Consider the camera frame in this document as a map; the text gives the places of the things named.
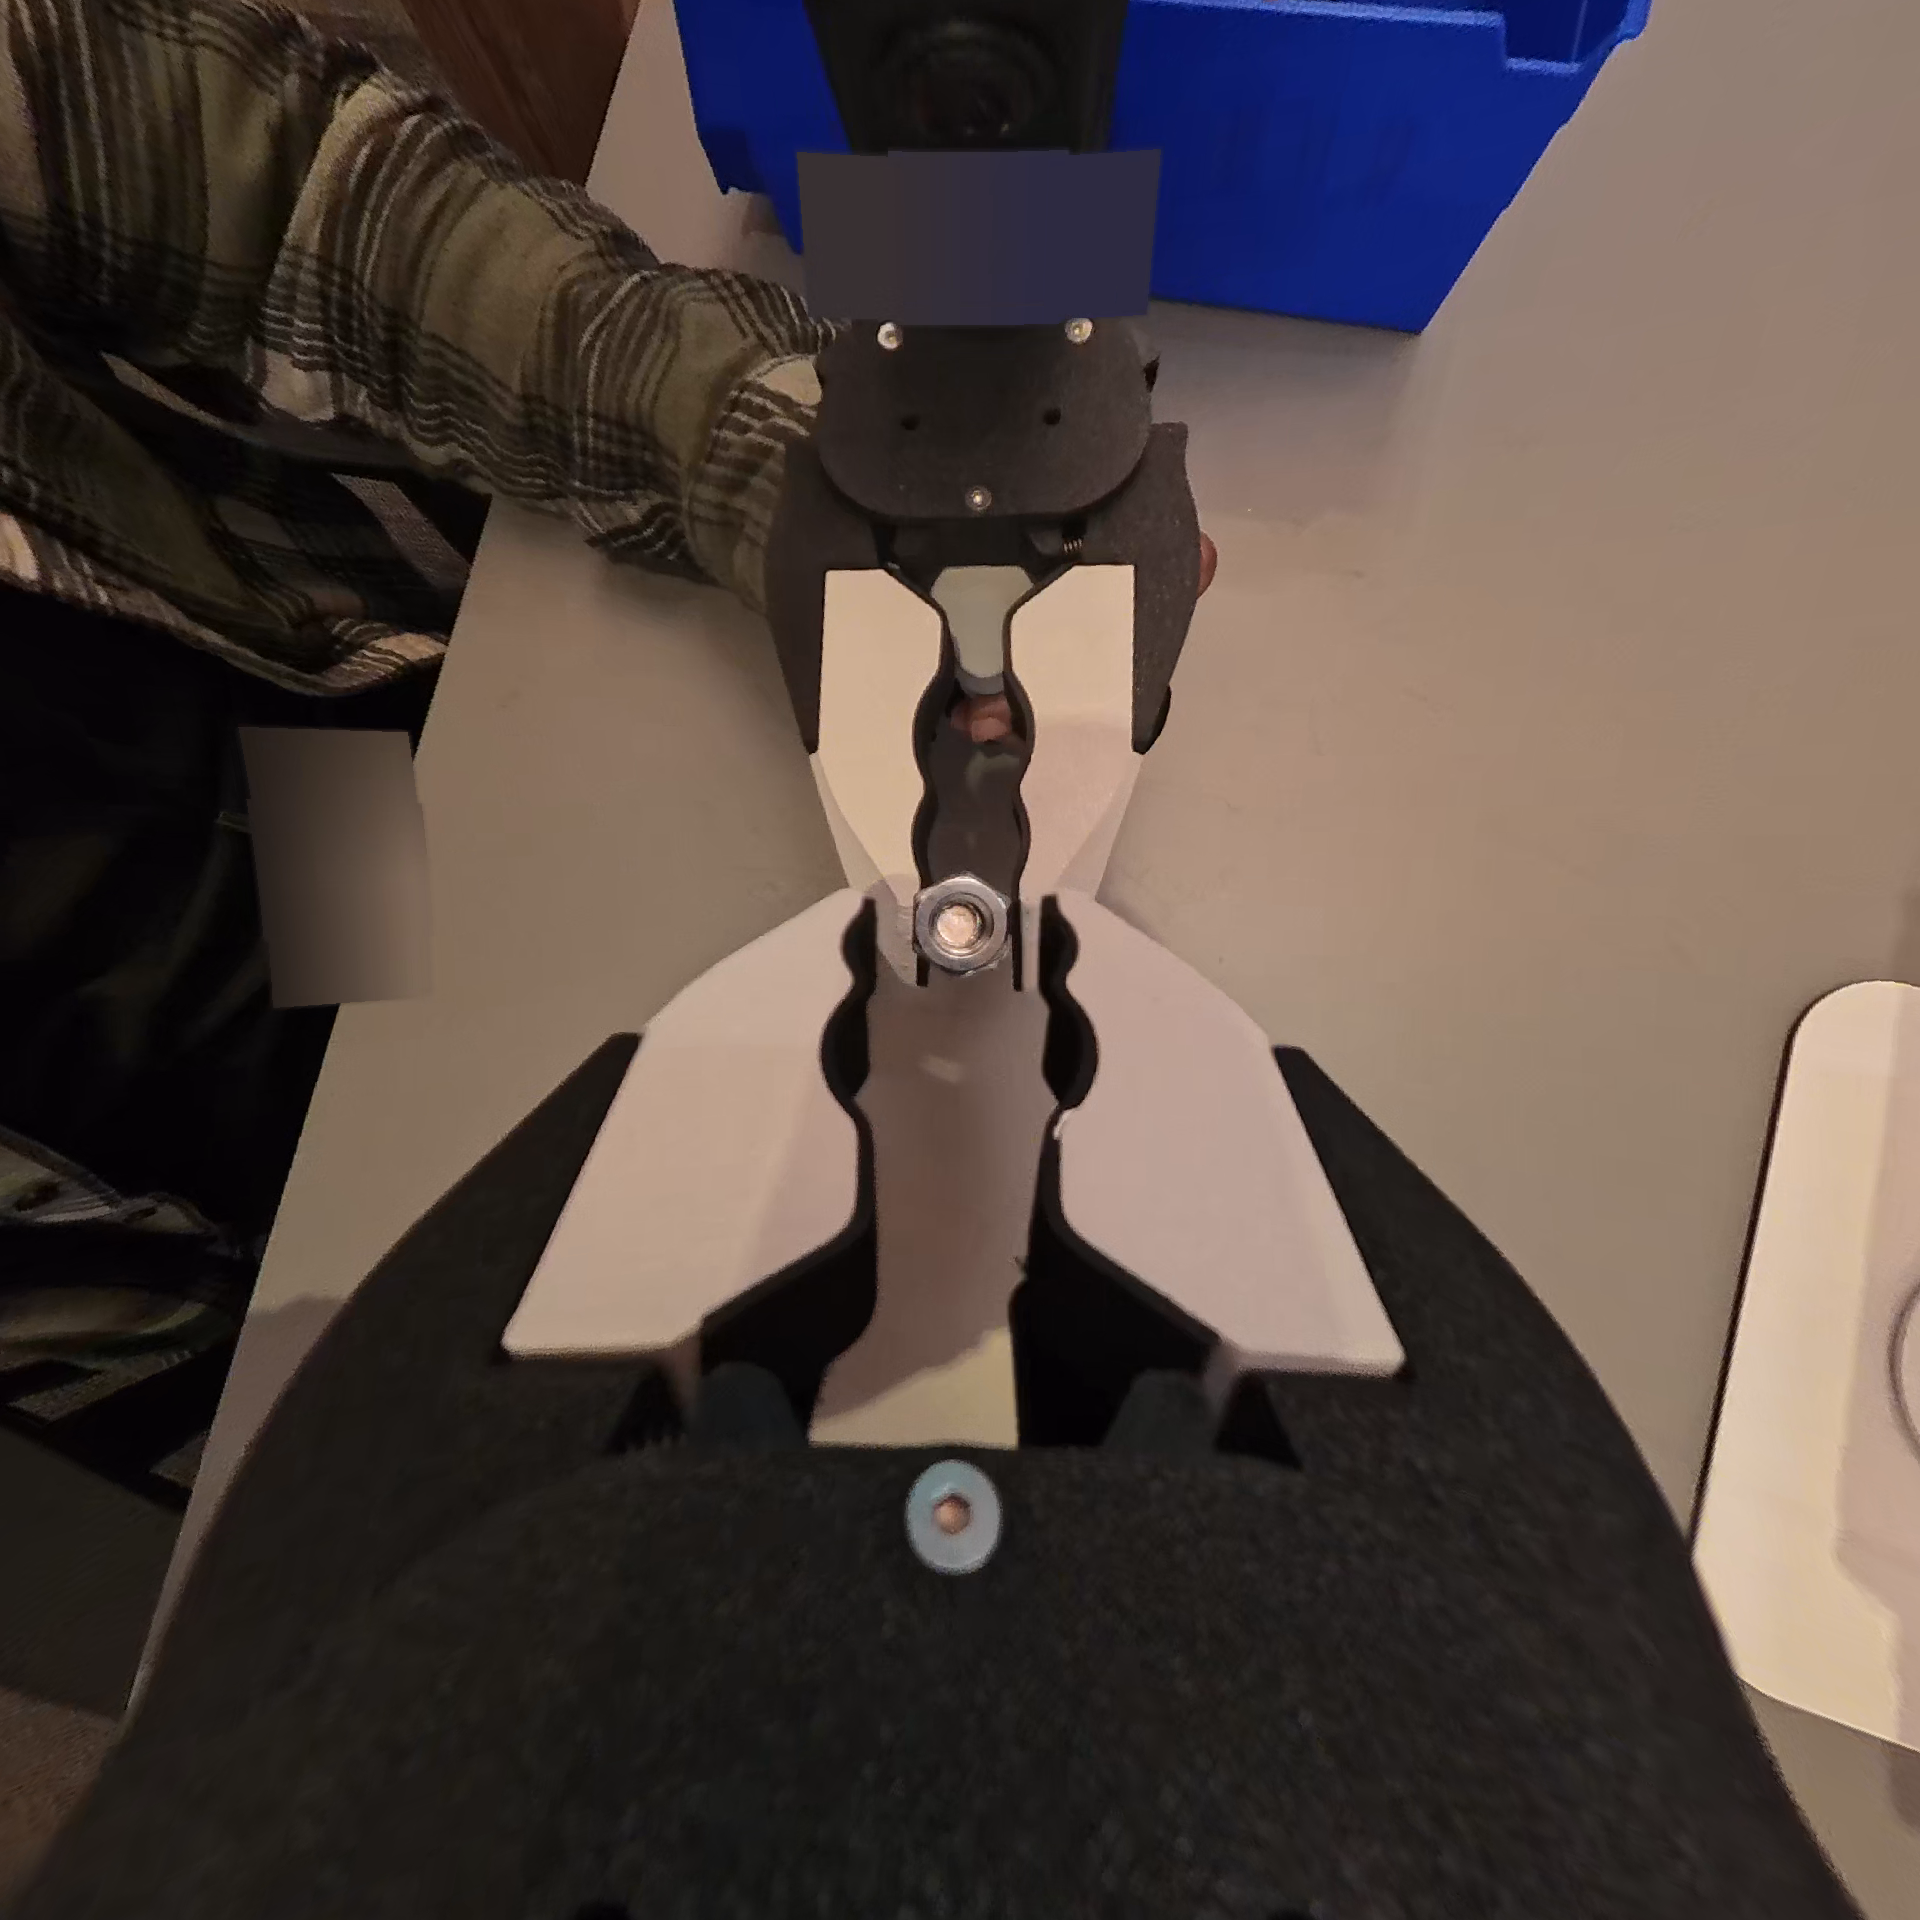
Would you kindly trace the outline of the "person's torso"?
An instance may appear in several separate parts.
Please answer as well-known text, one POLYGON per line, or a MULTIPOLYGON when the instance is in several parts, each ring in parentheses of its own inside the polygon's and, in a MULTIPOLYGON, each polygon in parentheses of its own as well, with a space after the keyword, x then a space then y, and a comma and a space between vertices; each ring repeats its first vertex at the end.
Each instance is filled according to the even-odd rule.
POLYGON ((156 538, 283 492, 321 559, 368 561, 376 604, 440 629, 456 589, 372 555, 367 489, 323 434, 266 426, 223 369, 162 364, 155 322, 189 259, 134 244, 132 280, 41 294, 3 239, 3 511, 47 462, 132 526, 134 612, 109 568, 22 526, 3 559, 3 1428, 181 1509, 162 1468, 204 1435, 329 1040, 274 1009, 242 727, 404 733, 437 661, 338 686, 287 653, 158 615, 156 538), (26 445, 28 430, 50 453, 26 445))

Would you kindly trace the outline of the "silver hex bolt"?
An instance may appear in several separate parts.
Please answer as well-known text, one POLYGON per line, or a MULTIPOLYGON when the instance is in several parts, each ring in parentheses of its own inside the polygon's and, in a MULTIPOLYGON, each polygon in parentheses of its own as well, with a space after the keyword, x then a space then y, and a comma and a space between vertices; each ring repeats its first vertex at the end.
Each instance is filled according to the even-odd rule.
POLYGON ((925 968, 950 975, 995 968, 1012 930, 1014 911, 1005 896, 971 873, 927 882, 912 905, 916 956, 925 968))

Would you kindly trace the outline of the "person's left forearm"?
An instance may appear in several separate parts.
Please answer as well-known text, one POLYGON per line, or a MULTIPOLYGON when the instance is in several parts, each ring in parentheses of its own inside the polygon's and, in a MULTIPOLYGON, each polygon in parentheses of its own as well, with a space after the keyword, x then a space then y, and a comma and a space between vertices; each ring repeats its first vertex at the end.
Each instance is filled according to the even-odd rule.
POLYGON ((658 261, 386 78, 289 116, 276 157, 297 182, 253 322, 264 405, 766 608, 834 324, 772 280, 658 261))

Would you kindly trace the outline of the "wooden post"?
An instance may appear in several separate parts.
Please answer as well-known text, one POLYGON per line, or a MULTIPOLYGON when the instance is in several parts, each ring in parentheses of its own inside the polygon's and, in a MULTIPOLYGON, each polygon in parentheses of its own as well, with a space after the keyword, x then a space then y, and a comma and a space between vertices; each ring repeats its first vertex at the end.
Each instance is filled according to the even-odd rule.
POLYGON ((535 170, 584 184, 637 2, 403 2, 459 108, 535 170))

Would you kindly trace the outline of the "blue plastic bin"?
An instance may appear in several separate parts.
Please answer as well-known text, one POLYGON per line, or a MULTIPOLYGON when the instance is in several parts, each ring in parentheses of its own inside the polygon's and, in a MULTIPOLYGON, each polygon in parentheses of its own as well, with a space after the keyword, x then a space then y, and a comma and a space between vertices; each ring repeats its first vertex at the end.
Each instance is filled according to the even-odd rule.
POLYGON ((821 316, 1147 301, 1419 331, 1643 2, 687 2, 723 189, 821 316))

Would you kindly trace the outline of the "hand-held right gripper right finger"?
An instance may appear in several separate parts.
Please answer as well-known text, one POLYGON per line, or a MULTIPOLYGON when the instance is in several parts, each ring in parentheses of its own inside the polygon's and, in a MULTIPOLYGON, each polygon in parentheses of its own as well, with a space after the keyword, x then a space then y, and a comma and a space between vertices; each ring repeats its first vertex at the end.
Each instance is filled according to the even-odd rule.
POLYGON ((1090 896, 1041 918, 1054 1223, 1202 1379, 1391 1377, 1402 1344, 1264 1030, 1090 896))

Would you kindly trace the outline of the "white tablet stand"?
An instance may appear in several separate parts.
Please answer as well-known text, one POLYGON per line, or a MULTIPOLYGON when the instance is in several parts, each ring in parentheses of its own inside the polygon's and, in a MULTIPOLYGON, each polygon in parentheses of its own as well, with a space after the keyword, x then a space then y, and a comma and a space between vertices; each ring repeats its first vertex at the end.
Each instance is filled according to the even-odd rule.
POLYGON ((1753 1691, 1917 1748, 1917 990, 1792 1030, 1692 1568, 1753 1691))

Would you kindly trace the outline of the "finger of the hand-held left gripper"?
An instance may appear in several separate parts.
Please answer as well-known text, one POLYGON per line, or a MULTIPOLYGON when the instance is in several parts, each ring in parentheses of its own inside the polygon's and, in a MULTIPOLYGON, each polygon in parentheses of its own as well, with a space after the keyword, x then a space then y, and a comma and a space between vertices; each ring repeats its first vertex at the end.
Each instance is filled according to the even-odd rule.
POLYGON ((1043 899, 1097 894, 1139 780, 1132 566, 1069 566, 1029 593, 1008 615, 1005 667, 1026 716, 1016 990, 1031 990, 1043 899))
POLYGON ((819 721, 810 769, 851 890, 876 905, 876 954, 919 981, 916 818, 927 797, 918 718, 942 674, 940 612, 883 570, 823 578, 819 721))

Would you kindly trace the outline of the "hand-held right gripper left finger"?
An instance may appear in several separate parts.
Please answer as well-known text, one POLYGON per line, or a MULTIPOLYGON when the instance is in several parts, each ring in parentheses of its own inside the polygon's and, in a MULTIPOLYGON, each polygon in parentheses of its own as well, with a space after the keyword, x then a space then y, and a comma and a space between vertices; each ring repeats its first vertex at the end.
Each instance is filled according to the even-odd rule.
POLYGON ((859 1113, 829 1021, 872 994, 872 899, 829 896, 649 1021, 503 1333, 514 1360, 658 1358, 851 1227, 859 1113))

